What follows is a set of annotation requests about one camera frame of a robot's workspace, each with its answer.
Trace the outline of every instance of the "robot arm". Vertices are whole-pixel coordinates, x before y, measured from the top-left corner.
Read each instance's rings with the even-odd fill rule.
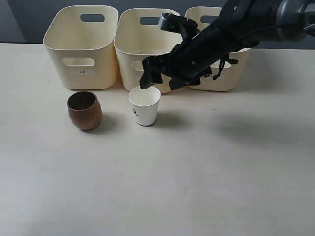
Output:
[[[199,32],[188,18],[163,13],[161,30],[180,33],[182,43],[164,55],[147,57],[142,65],[142,89],[161,84],[165,74],[172,78],[172,90],[199,85],[200,77],[212,74],[209,65],[221,60],[236,64],[229,53],[252,48],[262,41],[300,42],[307,34],[315,36],[315,0],[229,0],[219,17]]]

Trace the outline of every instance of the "white table surface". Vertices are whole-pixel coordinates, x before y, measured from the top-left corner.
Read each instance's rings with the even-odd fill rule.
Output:
[[[313,236],[314,61],[253,50],[234,91],[174,91],[152,127],[117,83],[83,132],[45,48],[0,45],[0,235]]]

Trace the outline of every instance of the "wooden cup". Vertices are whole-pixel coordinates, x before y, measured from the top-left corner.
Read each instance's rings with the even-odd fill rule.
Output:
[[[67,105],[70,119],[79,129],[93,129],[102,122],[102,108],[94,93],[77,92],[68,99]]]

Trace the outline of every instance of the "cream plastic bin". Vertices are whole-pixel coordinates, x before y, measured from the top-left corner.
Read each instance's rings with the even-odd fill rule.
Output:
[[[101,17],[83,21],[83,17]],[[43,44],[64,86],[106,89],[117,77],[114,49],[118,11],[110,6],[70,6],[60,10]]]
[[[219,16],[222,8],[220,7],[193,7],[187,10],[185,16],[196,21],[199,24],[199,29],[205,29],[209,24],[202,23],[202,16]],[[232,59],[236,59],[239,61],[236,65],[230,65],[226,63],[224,70],[217,80],[213,80],[211,77],[201,78],[201,85],[198,86],[190,86],[192,89],[197,90],[207,90],[207,91],[220,91],[226,92],[235,88],[237,82],[243,72],[247,57],[250,53],[250,49],[242,49],[239,52],[230,53],[230,57]],[[218,73],[219,63],[216,62],[211,65],[212,76]]]
[[[128,91],[139,86],[144,58],[168,53],[176,44],[182,42],[179,34],[162,31],[158,25],[140,23],[141,18],[159,18],[163,12],[179,15],[168,9],[138,8],[125,11],[120,16],[114,45],[123,85]],[[168,93],[171,91],[170,78],[165,75],[162,77],[163,84],[155,87],[161,93]]]

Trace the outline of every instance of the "white paper cup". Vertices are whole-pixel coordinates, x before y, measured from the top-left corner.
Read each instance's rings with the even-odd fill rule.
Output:
[[[160,99],[161,92],[153,86],[147,89],[138,86],[130,92],[129,100],[133,104],[133,113],[138,124],[150,126],[155,123]]]

